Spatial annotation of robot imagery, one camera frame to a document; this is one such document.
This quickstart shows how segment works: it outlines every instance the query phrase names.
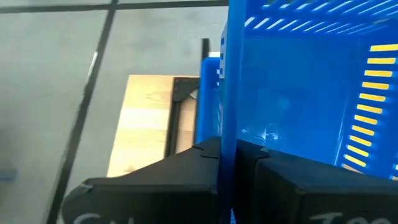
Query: gray floor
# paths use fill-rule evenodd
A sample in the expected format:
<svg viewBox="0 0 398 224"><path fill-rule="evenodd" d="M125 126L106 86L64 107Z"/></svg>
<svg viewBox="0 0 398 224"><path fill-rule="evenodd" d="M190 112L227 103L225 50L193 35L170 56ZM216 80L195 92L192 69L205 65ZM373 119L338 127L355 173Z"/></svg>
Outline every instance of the gray floor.
<svg viewBox="0 0 398 224"><path fill-rule="evenodd" d="M14 4L105 0L8 1ZM104 176L130 74L198 75L200 39L216 48L226 7L116 13L69 189ZM43 223L106 11L0 14L0 223Z"/></svg>

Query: floor line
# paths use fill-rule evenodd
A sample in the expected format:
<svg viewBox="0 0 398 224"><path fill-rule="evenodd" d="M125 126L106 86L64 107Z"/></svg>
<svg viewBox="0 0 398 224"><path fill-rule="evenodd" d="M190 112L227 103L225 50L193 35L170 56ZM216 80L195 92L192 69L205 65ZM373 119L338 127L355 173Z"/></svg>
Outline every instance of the floor line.
<svg viewBox="0 0 398 224"><path fill-rule="evenodd" d="M118 4L117 9L119 10L165 9L165 8L178 8L178 7L214 7L214 6L228 6L228 0L122 3Z"/></svg>
<svg viewBox="0 0 398 224"><path fill-rule="evenodd" d="M75 124L68 138L67 147L65 149L63 164L60 165L60 172L56 179L56 188L53 195L52 202L50 204L50 209L48 216L46 217L46 224L56 224L58 219L58 214L60 207L65 196L65 192L70 179L70 174L72 171L73 163L76 158L76 153L79 147L81 134L85 125L88 108L90 106L91 97L93 96L93 91L95 88L96 81L98 79L99 70L104 57L106 44L109 39L109 33L111 31L111 26L114 21L114 15L116 12L116 5L118 0L112 0L110 5L108 15L106 16L104 27L99 38L98 46L96 49L96 54L93 59L93 64L90 67L91 74L89 74L86 86L83 93L83 99L81 100L79 110L75 118Z"/></svg>
<svg viewBox="0 0 398 224"><path fill-rule="evenodd" d="M87 5L61 5L61 6L5 6L0 7L0 14L27 13L27 12L79 12L108 10L110 4L87 4Z"/></svg>

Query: wooden board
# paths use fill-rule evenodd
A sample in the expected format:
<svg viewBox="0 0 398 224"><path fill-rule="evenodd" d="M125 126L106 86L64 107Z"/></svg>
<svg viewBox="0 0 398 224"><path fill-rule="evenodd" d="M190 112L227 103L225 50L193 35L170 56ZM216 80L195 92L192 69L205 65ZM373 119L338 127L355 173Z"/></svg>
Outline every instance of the wooden board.
<svg viewBox="0 0 398 224"><path fill-rule="evenodd" d="M108 177L128 174L163 159L173 76L130 75L108 168ZM196 100L184 101L177 152L193 141Z"/></svg>

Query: blue container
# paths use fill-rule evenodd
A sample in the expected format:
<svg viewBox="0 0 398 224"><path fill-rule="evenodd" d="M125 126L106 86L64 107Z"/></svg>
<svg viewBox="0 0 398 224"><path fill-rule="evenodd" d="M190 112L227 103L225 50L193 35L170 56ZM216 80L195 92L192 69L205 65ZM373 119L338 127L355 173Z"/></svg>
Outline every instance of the blue container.
<svg viewBox="0 0 398 224"><path fill-rule="evenodd" d="M198 139L221 135L226 194L237 138L398 177L396 16L398 0L229 2L198 120Z"/></svg>

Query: chalk writing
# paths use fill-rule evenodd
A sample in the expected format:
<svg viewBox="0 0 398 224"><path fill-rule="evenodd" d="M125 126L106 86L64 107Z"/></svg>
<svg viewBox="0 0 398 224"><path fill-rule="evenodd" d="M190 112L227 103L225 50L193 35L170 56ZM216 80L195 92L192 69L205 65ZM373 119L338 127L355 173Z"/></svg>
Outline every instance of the chalk writing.
<svg viewBox="0 0 398 224"><path fill-rule="evenodd" d="M75 221L73 221L73 224L83 224L83 221L91 219L91 218L101 218L101 215L95 214L95 213L86 213L79 215L77 218L75 218ZM121 224L121 223L116 223L115 221L111 221L109 224ZM134 219L129 218L127 221L127 224L134 224Z"/></svg>
<svg viewBox="0 0 398 224"><path fill-rule="evenodd" d="M341 212L329 212L319 215L314 215L310 217L311 221L322 221L321 224L333 224L333 221L343 217ZM378 218L371 222L367 221L364 217L356 217L348 220L346 224L391 224L391 222L386 218Z"/></svg>

